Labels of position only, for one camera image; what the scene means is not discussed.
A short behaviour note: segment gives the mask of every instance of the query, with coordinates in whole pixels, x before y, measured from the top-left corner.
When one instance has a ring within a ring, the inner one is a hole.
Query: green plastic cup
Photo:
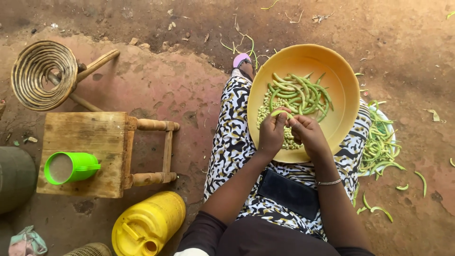
[[[88,179],[100,168],[101,165],[92,154],[57,152],[47,159],[44,176],[49,183],[60,185]]]

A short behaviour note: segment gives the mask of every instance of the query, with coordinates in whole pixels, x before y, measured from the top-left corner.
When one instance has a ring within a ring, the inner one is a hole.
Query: bracelet
[[[331,182],[317,182],[318,185],[333,185],[341,182],[341,178]]]

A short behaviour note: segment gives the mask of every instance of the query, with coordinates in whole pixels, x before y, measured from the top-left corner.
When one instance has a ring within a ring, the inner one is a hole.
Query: yellow plastic container
[[[154,256],[185,219],[183,199],[174,192],[159,192],[118,217],[112,229],[112,246],[118,256]]]

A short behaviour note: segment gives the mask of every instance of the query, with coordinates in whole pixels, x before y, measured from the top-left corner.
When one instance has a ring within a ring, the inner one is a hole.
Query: black smartphone
[[[319,210],[318,192],[267,169],[259,183],[258,193],[291,211],[315,220]]]

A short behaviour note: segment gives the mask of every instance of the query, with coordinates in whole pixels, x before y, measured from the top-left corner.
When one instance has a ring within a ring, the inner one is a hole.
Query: woman's left hand
[[[291,113],[288,108],[277,108],[272,111],[285,110]],[[284,142],[284,126],[287,123],[286,113],[280,113],[274,117],[269,114],[261,123],[259,129],[258,153],[272,160],[282,148]]]

